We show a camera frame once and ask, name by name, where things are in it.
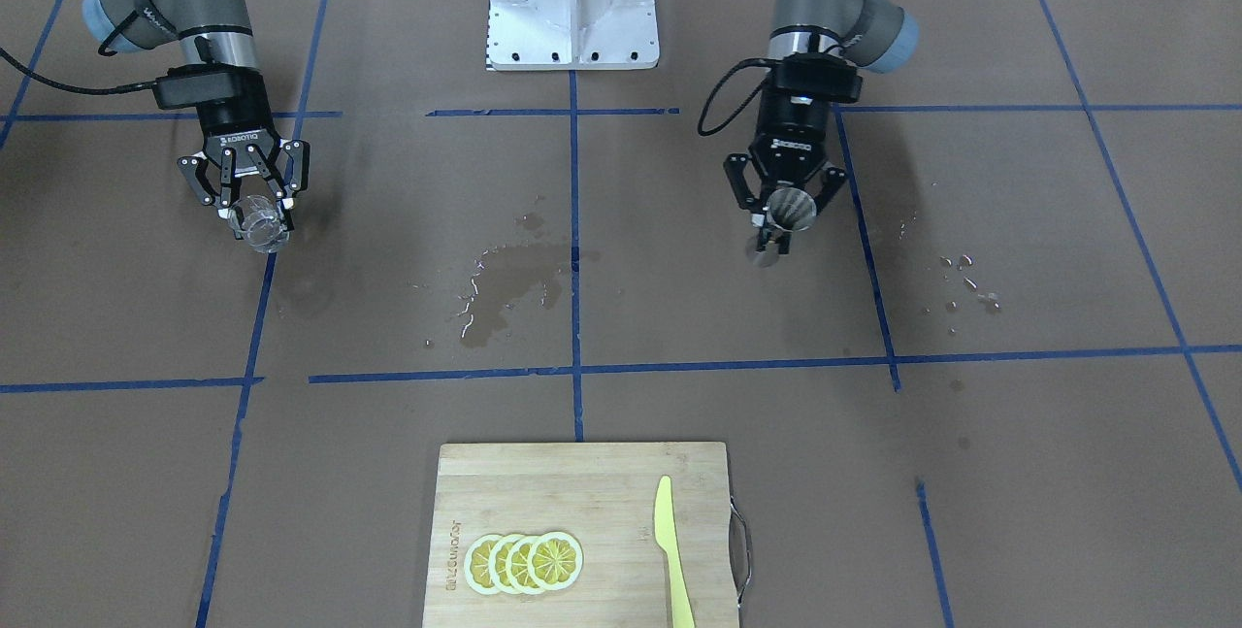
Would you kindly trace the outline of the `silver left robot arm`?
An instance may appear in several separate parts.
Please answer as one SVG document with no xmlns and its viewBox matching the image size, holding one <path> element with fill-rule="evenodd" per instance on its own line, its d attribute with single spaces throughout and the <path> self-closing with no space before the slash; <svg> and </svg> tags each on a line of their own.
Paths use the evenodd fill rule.
<svg viewBox="0 0 1242 628">
<path fill-rule="evenodd" d="M 833 105 L 859 101 L 864 72 L 904 66 L 919 36 L 917 19 L 891 0 L 775 0 L 768 56 L 737 63 L 764 71 L 749 94 L 758 128 L 746 150 L 723 164 L 758 233 L 753 259 L 786 254 L 794 235 L 810 230 L 848 182 L 827 155 Z"/>
</svg>

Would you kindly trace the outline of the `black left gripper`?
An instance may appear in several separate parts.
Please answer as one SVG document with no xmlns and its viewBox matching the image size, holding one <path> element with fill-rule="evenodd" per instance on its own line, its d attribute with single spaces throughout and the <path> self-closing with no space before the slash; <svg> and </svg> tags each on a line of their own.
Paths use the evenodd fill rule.
<svg viewBox="0 0 1242 628">
<path fill-rule="evenodd" d="M 755 235 L 754 249 L 768 249 L 773 230 L 765 200 L 776 187 L 792 186 L 811 196 L 811 212 L 804 227 L 810 230 L 835 195 L 848 182 L 843 168 L 827 159 L 827 123 L 835 103 L 784 94 L 771 88 L 771 72 L 780 60 L 741 60 L 732 68 L 768 68 L 755 93 L 760 96 L 758 132 L 745 153 L 729 154 L 724 173 L 737 206 L 749 213 Z"/>
</svg>

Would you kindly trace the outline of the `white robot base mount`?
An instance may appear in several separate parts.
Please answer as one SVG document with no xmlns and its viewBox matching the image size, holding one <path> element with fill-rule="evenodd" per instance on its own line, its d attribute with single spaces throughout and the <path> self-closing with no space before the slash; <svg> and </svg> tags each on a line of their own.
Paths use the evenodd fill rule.
<svg viewBox="0 0 1242 628">
<path fill-rule="evenodd" d="M 491 71 L 631 71 L 660 60 L 656 0 L 489 0 Z"/>
</svg>

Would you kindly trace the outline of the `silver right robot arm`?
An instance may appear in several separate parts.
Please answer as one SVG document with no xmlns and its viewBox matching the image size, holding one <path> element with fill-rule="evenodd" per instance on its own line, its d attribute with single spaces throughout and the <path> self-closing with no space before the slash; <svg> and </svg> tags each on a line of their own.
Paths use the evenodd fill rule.
<svg viewBox="0 0 1242 628">
<path fill-rule="evenodd" d="M 236 240 L 274 251 L 293 227 L 310 146 L 277 132 L 245 0 L 83 0 L 82 17 L 101 53 L 178 45 L 183 65 L 150 91 L 160 110 L 197 115 L 202 146 L 179 171 Z"/>
</svg>

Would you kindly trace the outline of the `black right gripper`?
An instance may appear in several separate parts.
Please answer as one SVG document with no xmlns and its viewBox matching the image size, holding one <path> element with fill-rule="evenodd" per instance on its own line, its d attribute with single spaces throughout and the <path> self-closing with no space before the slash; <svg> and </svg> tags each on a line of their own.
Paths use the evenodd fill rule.
<svg viewBox="0 0 1242 628">
<path fill-rule="evenodd" d="M 240 226 L 237 204 L 243 177 L 261 177 L 274 195 L 284 233 L 292 233 L 297 195 L 308 186 L 310 145 L 279 137 L 265 81 L 261 88 L 240 101 L 190 108 L 197 115 L 202 148 L 190 156 L 181 156 L 178 168 L 199 202 L 212 205 L 229 226 Z"/>
</svg>

